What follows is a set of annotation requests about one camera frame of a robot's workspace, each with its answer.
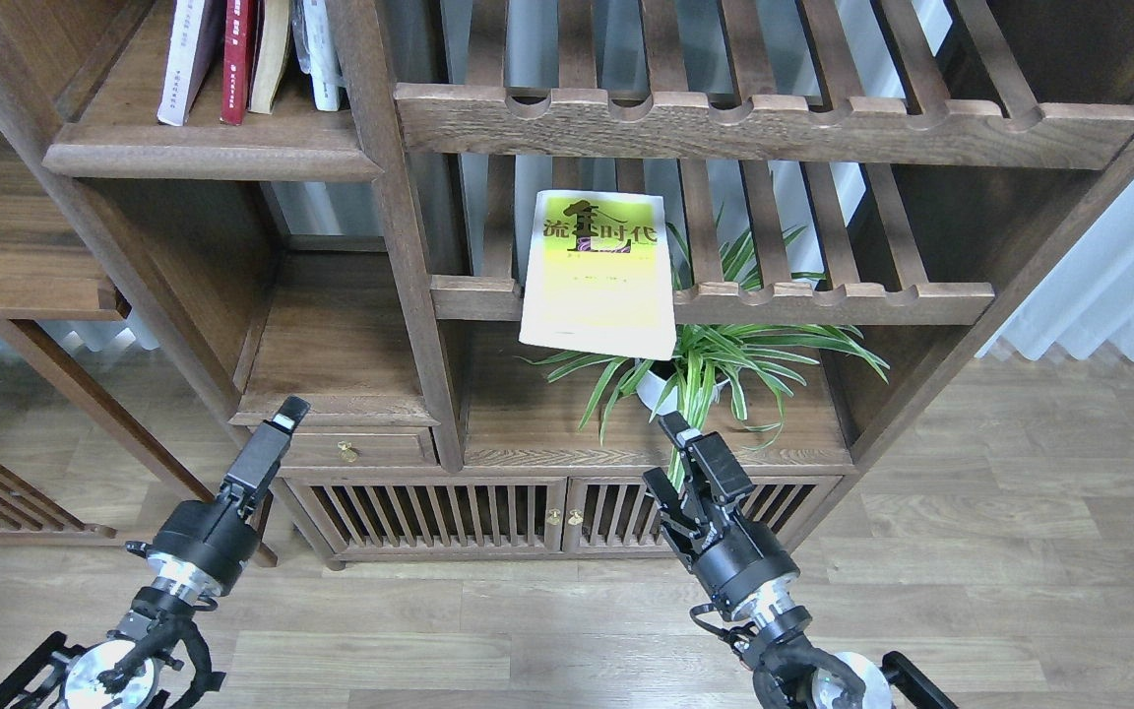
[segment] brass knob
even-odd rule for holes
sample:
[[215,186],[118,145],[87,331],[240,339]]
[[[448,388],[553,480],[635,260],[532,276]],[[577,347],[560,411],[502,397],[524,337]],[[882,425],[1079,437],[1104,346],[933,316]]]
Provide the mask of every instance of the brass knob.
[[339,459],[346,463],[356,463],[356,449],[347,440],[339,441]]

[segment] spider plant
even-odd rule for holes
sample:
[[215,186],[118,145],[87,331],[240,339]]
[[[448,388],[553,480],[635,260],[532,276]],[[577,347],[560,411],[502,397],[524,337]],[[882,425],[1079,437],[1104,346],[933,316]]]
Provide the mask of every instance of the spider plant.
[[[680,268],[674,265],[671,279],[676,290],[680,290],[689,285],[689,247],[675,225],[669,223],[668,230],[685,255],[685,264]],[[802,233],[804,228],[788,229],[782,235],[784,242],[788,246]],[[725,280],[736,281],[746,290],[756,290],[762,286],[751,229],[743,230],[733,242],[720,246],[720,265]],[[819,281],[824,275],[796,272],[793,277]],[[734,417],[738,422],[750,421],[743,372],[752,372],[762,386],[760,394],[771,395],[778,407],[778,421],[746,425],[746,430],[773,433],[768,444],[759,447],[764,448],[780,434],[785,416],[784,400],[787,396],[794,396],[790,385],[807,383],[799,372],[792,369],[792,364],[819,364],[815,357],[811,357],[816,349],[841,352],[845,355],[863,358],[879,377],[886,380],[887,363],[877,354],[865,349],[860,339],[863,339],[860,329],[852,326],[682,324],[676,327],[676,346],[669,362],[575,351],[562,351],[544,360],[526,360],[526,362],[536,366],[556,365],[545,377],[549,382],[561,380],[581,370],[602,368],[577,429],[584,429],[601,407],[599,441],[603,445],[607,441],[608,419],[617,400],[633,395],[642,378],[661,364],[666,369],[667,382],[659,404],[669,399],[675,391],[676,410],[679,410],[689,425],[697,429],[705,425],[706,413],[714,404],[716,385],[719,381],[729,385],[729,408]],[[674,455],[668,467],[668,479],[676,488],[680,488],[683,478],[680,459],[678,455]]]

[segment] wooden floor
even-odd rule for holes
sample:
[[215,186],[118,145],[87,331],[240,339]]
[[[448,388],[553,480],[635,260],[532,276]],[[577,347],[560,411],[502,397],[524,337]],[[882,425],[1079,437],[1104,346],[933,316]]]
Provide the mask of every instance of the wooden floor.
[[[232,445],[160,355],[83,362],[221,475]],[[144,508],[160,490],[129,457],[1,355],[0,458],[86,521],[152,526],[170,507]],[[332,573],[274,530],[282,565],[201,618],[230,672],[205,708],[755,706],[671,559]],[[796,559],[827,649],[899,649],[972,708],[1134,706],[1134,368],[974,363]],[[0,548],[0,681],[53,630],[98,641],[147,580],[113,549]]]

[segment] drawer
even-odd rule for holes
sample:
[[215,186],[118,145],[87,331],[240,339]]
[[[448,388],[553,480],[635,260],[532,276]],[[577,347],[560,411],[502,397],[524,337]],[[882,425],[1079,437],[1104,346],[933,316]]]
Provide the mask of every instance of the drawer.
[[284,466],[434,466],[431,429],[362,428],[336,430],[303,427],[293,436]]

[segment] book cover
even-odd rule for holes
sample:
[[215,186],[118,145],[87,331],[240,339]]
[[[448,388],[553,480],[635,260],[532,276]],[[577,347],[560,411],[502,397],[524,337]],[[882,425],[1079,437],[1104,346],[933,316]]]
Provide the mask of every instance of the book cover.
[[252,47],[256,35],[257,0],[228,0],[226,48],[221,54],[221,121],[243,125],[248,107]]
[[335,53],[327,0],[302,0],[302,23],[305,26],[305,49],[301,66],[310,74],[314,86],[314,107],[319,111],[339,111],[344,94],[339,73],[339,56]]
[[662,197],[536,194],[518,341],[669,360],[676,344]]
[[221,40],[220,0],[177,0],[175,22],[169,35],[169,58],[156,118],[162,124],[180,126],[203,84]]
[[248,111],[269,113],[287,68],[287,40],[291,35],[291,0],[261,0],[257,12],[256,61],[252,68]]

